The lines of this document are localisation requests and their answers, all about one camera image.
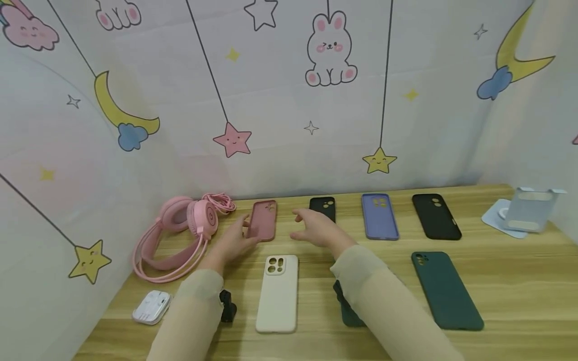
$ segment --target dark green phone case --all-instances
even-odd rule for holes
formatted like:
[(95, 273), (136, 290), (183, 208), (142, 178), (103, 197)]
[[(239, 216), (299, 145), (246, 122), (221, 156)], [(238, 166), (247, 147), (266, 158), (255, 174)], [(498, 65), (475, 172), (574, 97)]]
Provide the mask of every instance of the dark green phone case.
[(440, 328), (470, 331), (484, 328), (484, 320), (447, 254), (414, 252), (412, 262)]
[(345, 297), (343, 297), (343, 291), (339, 281), (335, 281), (333, 284), (333, 290), (337, 294), (337, 300), (341, 304), (341, 320), (343, 321), (343, 324), (347, 327), (365, 327), (365, 322), (359, 318), (349, 305), (349, 302), (347, 302)]

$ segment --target yellow crescent moon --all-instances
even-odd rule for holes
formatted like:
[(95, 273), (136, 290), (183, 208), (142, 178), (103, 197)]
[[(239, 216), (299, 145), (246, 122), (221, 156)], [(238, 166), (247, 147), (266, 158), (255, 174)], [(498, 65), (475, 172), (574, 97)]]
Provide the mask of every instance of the yellow crescent moon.
[(156, 133), (161, 126), (159, 118), (144, 119), (135, 117), (125, 113), (116, 105), (108, 89), (108, 71), (100, 73), (94, 80), (94, 92), (97, 95), (98, 104), (101, 106), (102, 112), (114, 126), (118, 127), (123, 123), (141, 126), (148, 134)]
[(533, 6), (534, 3), (532, 3), (522, 16), (516, 20), (514, 25), (512, 25), (502, 41), (498, 49), (498, 55), (496, 56), (496, 69), (507, 65), (508, 71), (512, 73), (512, 83), (544, 69), (555, 58), (547, 57), (534, 60), (519, 60), (516, 58), (516, 48), (518, 47)]

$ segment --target yellow star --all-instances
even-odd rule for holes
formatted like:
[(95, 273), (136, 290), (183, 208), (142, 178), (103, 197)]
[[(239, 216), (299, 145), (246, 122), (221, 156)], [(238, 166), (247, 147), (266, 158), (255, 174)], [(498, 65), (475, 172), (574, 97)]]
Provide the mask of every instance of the yellow star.
[(390, 157), (386, 155), (381, 147), (375, 151), (375, 154), (363, 157), (363, 160), (369, 164), (369, 167), (367, 168), (368, 174), (377, 170), (383, 173), (389, 173), (390, 164), (393, 163), (393, 161), (396, 159), (397, 157)]
[(45, 169), (44, 167), (40, 167), (40, 171), (42, 175), (40, 176), (40, 180), (54, 180), (54, 171)]
[(414, 88), (412, 88), (412, 91), (405, 94), (404, 96), (408, 98), (410, 102), (412, 102), (418, 95), (419, 93)]
[(68, 275), (68, 278), (86, 276), (93, 285), (97, 282), (98, 270), (108, 265), (112, 260), (102, 254), (102, 240), (90, 248), (79, 245), (74, 247), (78, 263)]
[(235, 49), (231, 48), (231, 51), (229, 51), (229, 54), (225, 58), (231, 59), (234, 62), (237, 62), (237, 58), (239, 57), (239, 55), (241, 55), (241, 54), (237, 53), (237, 51)]

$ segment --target pink cloud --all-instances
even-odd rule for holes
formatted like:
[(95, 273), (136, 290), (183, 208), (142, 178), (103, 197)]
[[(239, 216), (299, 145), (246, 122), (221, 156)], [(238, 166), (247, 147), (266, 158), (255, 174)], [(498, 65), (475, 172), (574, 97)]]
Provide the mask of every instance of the pink cloud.
[(27, 18), (14, 6), (4, 5), (2, 16), (8, 23), (4, 26), (4, 35), (16, 46), (31, 47), (36, 51), (52, 50), (58, 42), (58, 34), (50, 26), (36, 17)]

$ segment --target blue cloud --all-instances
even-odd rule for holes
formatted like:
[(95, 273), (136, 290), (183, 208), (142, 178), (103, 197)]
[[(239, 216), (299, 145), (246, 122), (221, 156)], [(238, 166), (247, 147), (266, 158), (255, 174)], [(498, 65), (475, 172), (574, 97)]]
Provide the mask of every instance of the blue cloud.
[(477, 89), (477, 96), (480, 99), (496, 100), (498, 94), (504, 91), (512, 82), (512, 73), (509, 72), (508, 66), (503, 66), (496, 70), (491, 79), (483, 82)]
[(133, 149), (140, 149), (140, 144), (144, 142), (149, 134), (142, 126), (134, 126), (132, 124), (121, 123), (118, 125), (118, 144), (127, 152)]

